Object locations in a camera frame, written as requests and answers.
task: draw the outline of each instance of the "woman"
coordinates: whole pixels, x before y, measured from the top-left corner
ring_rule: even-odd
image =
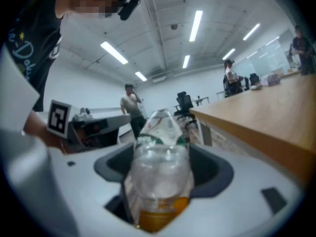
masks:
[[[235,72],[233,72],[233,62],[231,60],[226,60],[224,62],[225,68],[225,79],[226,87],[230,95],[235,95],[242,92],[240,81],[243,80],[243,77],[239,77]]]

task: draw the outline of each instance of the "white wall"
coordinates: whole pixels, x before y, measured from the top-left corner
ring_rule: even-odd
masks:
[[[47,78],[44,111],[49,111],[52,99],[78,108],[120,107],[119,101],[124,93],[124,85],[57,59]]]
[[[210,103],[218,101],[216,93],[224,91],[224,68],[213,69],[207,72],[169,79],[156,84],[147,83],[136,88],[148,117],[152,112],[168,108],[171,113],[176,111],[177,93],[185,91],[191,99],[209,97]]]

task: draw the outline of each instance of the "orange liquid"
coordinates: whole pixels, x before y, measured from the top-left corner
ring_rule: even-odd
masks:
[[[158,232],[169,224],[176,216],[178,216],[189,204],[188,197],[181,197],[177,199],[171,212],[148,212],[140,210],[139,226],[147,232]],[[160,205],[160,209],[169,209],[167,205]]]

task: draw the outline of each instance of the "man in white shirt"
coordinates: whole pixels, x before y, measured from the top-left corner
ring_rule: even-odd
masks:
[[[137,103],[142,101],[134,92],[134,86],[132,84],[125,85],[126,94],[120,99],[120,107],[123,114],[126,112],[130,114],[131,126],[135,138],[138,137],[140,131],[143,129],[146,120],[144,119],[142,112],[139,110]]]

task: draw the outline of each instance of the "fluorescent light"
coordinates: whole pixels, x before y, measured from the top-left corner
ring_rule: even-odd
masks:
[[[271,44],[273,41],[278,40],[280,38],[280,36],[276,37],[275,39],[273,39],[272,41],[270,41],[269,43],[267,43],[266,45]]]
[[[117,58],[122,64],[128,63],[128,61],[119,52],[117,52],[116,49],[112,47],[107,41],[103,42],[101,44],[101,47],[108,51],[115,58]]]
[[[184,63],[183,63],[183,67],[182,67],[182,68],[184,68],[184,69],[187,68],[188,62],[189,62],[189,58],[190,58],[189,55],[187,55],[187,56],[184,58]]]
[[[196,36],[198,33],[198,27],[199,27],[199,24],[201,22],[202,14],[203,14],[203,11],[201,11],[201,10],[196,11],[196,15],[194,17],[193,27],[192,27],[192,31],[191,31],[191,36],[190,36],[190,40],[189,40],[190,42],[196,40]]]
[[[252,54],[250,54],[247,59],[249,59],[251,56],[255,55],[258,51],[253,52]]]
[[[223,60],[226,60],[232,53],[234,53],[236,51],[236,49],[232,49],[228,52],[228,54],[226,54],[224,57],[223,57]]]
[[[147,81],[147,78],[143,76],[142,73],[140,73],[139,71],[135,73],[135,75],[137,75],[142,81]]]
[[[268,53],[265,53],[265,54],[259,56],[258,58],[260,59],[260,58],[262,58],[263,56],[265,56],[265,55],[267,55],[267,54],[268,54]]]
[[[256,26],[252,28],[252,30],[243,38],[243,40],[247,40],[250,37],[250,35],[252,35],[253,32],[258,29],[259,26],[260,24],[256,24]]]

